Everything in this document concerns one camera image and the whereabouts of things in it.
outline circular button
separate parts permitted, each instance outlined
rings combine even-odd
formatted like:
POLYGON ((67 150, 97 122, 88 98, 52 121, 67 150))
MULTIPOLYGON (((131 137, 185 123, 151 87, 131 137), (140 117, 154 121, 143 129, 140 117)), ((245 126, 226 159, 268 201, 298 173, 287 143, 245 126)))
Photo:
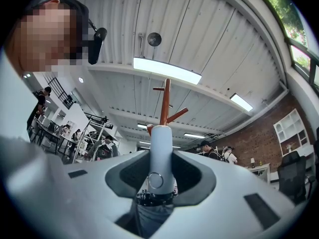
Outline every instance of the circular button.
POLYGON ((149 184, 153 189, 159 189, 163 183, 163 177, 159 173, 153 172, 149 175, 149 184))

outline white cylinder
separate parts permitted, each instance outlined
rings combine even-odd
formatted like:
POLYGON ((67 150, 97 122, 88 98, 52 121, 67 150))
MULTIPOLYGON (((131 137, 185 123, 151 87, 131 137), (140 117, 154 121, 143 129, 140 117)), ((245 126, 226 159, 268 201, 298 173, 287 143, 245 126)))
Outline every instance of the white cylinder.
POLYGON ((173 141, 168 126, 153 127, 151 135, 151 164, 149 192, 156 195, 169 194, 174 190, 174 177, 171 172, 173 141))

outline wall-mounted shelving unit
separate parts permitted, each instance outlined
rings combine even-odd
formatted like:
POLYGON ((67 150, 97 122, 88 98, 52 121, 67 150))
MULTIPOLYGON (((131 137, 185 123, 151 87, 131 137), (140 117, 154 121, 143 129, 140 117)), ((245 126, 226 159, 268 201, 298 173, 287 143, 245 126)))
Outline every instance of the wall-mounted shelving unit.
POLYGON ((291 145, 291 141, 297 139, 296 136, 298 137, 299 146, 297 148, 294 147, 293 149, 291 149, 291 151, 310 144, 304 123, 301 120, 300 115, 296 109, 285 116, 282 120, 274 124, 274 128, 280 143, 280 148, 283 156, 287 155, 290 152, 287 148, 283 148, 282 145, 285 146, 285 142, 287 143, 287 146, 291 145))

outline orange-brown branch-shaped object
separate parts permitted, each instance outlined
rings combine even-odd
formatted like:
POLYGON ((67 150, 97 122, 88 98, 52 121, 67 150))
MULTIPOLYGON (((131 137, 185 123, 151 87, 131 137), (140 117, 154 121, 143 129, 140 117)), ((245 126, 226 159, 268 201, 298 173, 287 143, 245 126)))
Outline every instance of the orange-brown branch-shaped object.
MULTIPOLYGON (((184 113, 188 112, 188 109, 185 107, 180 110, 178 113, 168 118, 168 109, 169 109, 169 91, 170 91, 170 79, 165 80, 165 88, 154 87, 153 90, 164 91, 163 103, 161 105, 161 113, 160 113, 160 125, 167 125, 173 120, 177 119, 184 113)), ((148 127, 148 132, 151 135, 151 130, 153 127, 148 127)))

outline fluorescent light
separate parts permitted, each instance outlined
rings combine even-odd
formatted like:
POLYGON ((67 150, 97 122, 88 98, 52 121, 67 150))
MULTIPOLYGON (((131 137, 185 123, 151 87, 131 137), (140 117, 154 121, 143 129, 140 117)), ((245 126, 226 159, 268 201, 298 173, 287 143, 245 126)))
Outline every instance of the fluorescent light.
POLYGON ((204 139, 205 137, 202 135, 196 135, 196 134, 191 134, 191 133, 185 133, 185 136, 189 136, 189 137, 194 137, 194 138, 201 138, 204 139))
POLYGON ((177 78, 186 82, 193 84, 198 84, 201 79, 201 75, 194 72, 188 71, 186 69, 173 66, 170 64, 145 59, 145 58, 134 58, 133 67, 137 70, 148 71, 151 73, 157 73, 166 75, 169 77, 177 78))
POLYGON ((247 103, 245 100, 243 100, 239 95, 234 94, 232 95, 232 97, 230 98, 231 101, 235 102, 236 104, 238 104, 239 106, 241 106, 242 108, 244 108, 246 111, 250 111, 253 109, 253 107, 247 103))
POLYGON ((143 124, 138 124, 138 127, 148 129, 148 127, 146 125, 143 125, 143 124))
POLYGON ((140 143, 151 144, 150 142, 140 141, 140 143))

